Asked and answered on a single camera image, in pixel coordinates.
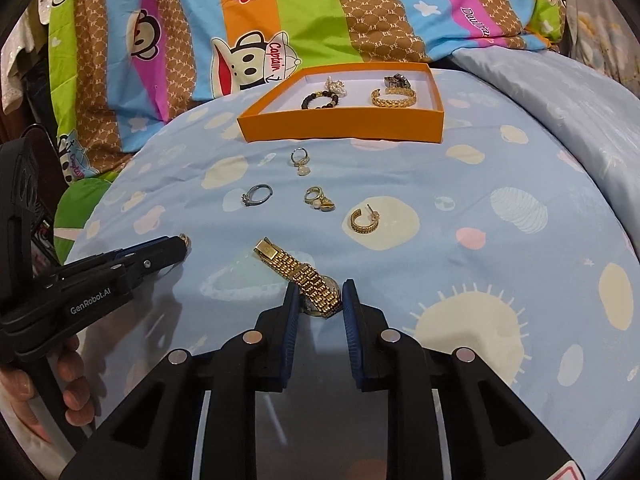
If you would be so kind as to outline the left human hand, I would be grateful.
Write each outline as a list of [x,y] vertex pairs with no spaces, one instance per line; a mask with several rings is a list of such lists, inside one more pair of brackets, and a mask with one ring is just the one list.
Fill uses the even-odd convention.
[[91,426],[96,417],[96,406],[79,348],[79,337],[71,336],[53,350],[54,366],[47,362],[44,368],[47,373],[34,368],[35,377],[30,370],[1,365],[1,388],[15,416],[32,434],[49,444],[53,443],[49,424],[42,422],[32,405],[38,396],[63,401],[68,426]]

